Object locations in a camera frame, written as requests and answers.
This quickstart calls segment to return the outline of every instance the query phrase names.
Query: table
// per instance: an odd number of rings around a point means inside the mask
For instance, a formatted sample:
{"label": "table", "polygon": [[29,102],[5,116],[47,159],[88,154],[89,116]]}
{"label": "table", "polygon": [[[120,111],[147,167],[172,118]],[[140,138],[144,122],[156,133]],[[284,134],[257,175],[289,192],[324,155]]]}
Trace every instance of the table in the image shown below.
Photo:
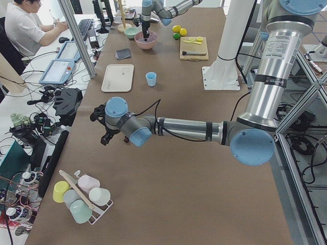
{"label": "table", "polygon": [[[116,23],[96,65],[56,170],[77,169],[109,189],[114,205],[94,225],[77,224],[64,204],[52,200],[54,173],[26,245],[36,244],[292,244],[269,164],[249,167],[237,162],[226,146],[152,136],[141,148],[118,134],[100,144],[103,126],[89,120],[99,104],[121,96],[129,109],[141,112],[161,98],[158,116],[229,120],[237,99],[247,92],[205,91],[202,66],[216,59],[225,16],[218,8],[191,8],[170,26],[152,24],[158,44],[148,51],[119,33]],[[207,38],[209,61],[179,60],[179,41],[171,27],[181,25],[190,36]],[[131,59],[117,60],[115,50],[130,48]],[[103,93],[109,64],[133,64],[132,90]],[[157,73],[157,85],[145,81]],[[236,115],[245,109],[240,105]]]}

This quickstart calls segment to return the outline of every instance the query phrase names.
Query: office chair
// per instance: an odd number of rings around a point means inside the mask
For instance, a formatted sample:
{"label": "office chair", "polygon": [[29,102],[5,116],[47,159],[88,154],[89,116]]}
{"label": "office chair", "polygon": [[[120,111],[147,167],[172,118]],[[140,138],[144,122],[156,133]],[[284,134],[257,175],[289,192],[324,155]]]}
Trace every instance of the office chair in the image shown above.
{"label": "office chair", "polygon": [[0,18],[0,53],[5,57],[15,71],[21,75],[25,69],[23,56],[15,49],[5,31],[5,18]]}

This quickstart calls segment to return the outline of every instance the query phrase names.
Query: lemon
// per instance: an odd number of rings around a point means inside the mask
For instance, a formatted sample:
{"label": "lemon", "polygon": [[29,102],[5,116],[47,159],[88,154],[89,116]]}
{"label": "lemon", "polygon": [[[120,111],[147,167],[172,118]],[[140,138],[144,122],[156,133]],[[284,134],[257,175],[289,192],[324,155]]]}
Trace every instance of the lemon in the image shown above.
{"label": "lemon", "polygon": [[179,31],[179,34],[180,34],[181,36],[186,36],[187,33],[188,33],[188,31],[187,31],[185,28],[182,28],[182,29],[180,29],[180,31]]}
{"label": "lemon", "polygon": [[196,37],[196,41],[197,42],[202,42],[203,41],[203,37]]}
{"label": "lemon", "polygon": [[181,26],[179,26],[179,25],[173,26],[173,28],[172,28],[173,32],[175,32],[175,33],[179,32],[180,29],[181,29]]}

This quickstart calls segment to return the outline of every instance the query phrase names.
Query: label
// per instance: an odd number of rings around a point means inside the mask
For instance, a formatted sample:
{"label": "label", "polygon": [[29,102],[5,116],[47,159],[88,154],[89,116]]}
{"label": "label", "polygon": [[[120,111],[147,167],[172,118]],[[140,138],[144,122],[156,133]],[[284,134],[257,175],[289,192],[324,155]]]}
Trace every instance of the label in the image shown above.
{"label": "label", "polygon": [[296,53],[301,44],[298,37],[273,36],[269,37],[263,58],[284,60],[287,64],[293,64]]}

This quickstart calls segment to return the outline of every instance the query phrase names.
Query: white cup rack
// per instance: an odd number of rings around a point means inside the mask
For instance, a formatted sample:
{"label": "white cup rack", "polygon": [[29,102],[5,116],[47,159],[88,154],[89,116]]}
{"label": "white cup rack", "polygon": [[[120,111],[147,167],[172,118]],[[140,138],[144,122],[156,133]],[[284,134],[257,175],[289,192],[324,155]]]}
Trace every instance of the white cup rack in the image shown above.
{"label": "white cup rack", "polygon": [[[80,173],[80,171],[76,171],[75,172],[75,176],[78,178],[78,174]],[[77,187],[77,180],[74,179],[72,176],[70,176],[69,174],[67,174],[65,171],[63,170],[59,170],[59,174],[65,179],[65,181],[68,182],[68,184],[76,191],[76,193],[81,197],[81,199],[88,205],[89,209],[91,209],[92,212],[92,216],[91,218],[88,220],[88,222],[93,225],[95,224],[103,215],[105,212],[108,211],[108,209],[113,205],[113,201],[110,199],[109,202],[102,206],[101,208],[98,207],[97,205],[95,205],[94,203],[92,203],[84,194],[83,192]]]}

